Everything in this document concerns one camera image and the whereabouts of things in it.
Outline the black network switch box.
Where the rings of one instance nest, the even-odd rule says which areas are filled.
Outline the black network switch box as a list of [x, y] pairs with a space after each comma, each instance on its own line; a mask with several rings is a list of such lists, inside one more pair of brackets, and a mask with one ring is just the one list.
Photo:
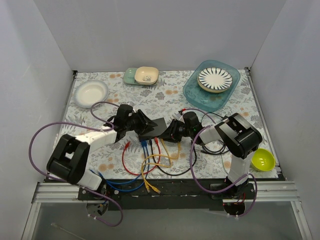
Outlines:
[[164, 117], [153, 119], [152, 121], [156, 123], [157, 126], [149, 127], [146, 132], [144, 132], [142, 135], [139, 135], [138, 138], [140, 141], [159, 137], [167, 129]]

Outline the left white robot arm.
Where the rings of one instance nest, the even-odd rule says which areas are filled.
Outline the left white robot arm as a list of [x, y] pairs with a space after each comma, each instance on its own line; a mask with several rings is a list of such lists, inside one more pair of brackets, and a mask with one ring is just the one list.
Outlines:
[[117, 143], [127, 132], [144, 135], [157, 126], [140, 109], [135, 111], [132, 106], [121, 104], [116, 115], [98, 130], [77, 136], [64, 134], [53, 150], [46, 169], [69, 184], [88, 188], [95, 200], [101, 200], [106, 196], [106, 187], [101, 184], [99, 175], [86, 169], [88, 156], [106, 145]]

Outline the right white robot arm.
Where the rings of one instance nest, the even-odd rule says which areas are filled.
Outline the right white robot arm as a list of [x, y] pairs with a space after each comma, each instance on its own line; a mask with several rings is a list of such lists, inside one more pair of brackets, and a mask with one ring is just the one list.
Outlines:
[[263, 140], [261, 133], [238, 113], [225, 116], [216, 125], [204, 127], [193, 111], [183, 114], [182, 120], [172, 120], [159, 137], [174, 143], [180, 142], [183, 137], [189, 137], [200, 146], [223, 141], [231, 152], [226, 192], [232, 199], [239, 198], [245, 192], [243, 184], [248, 180], [252, 154]]

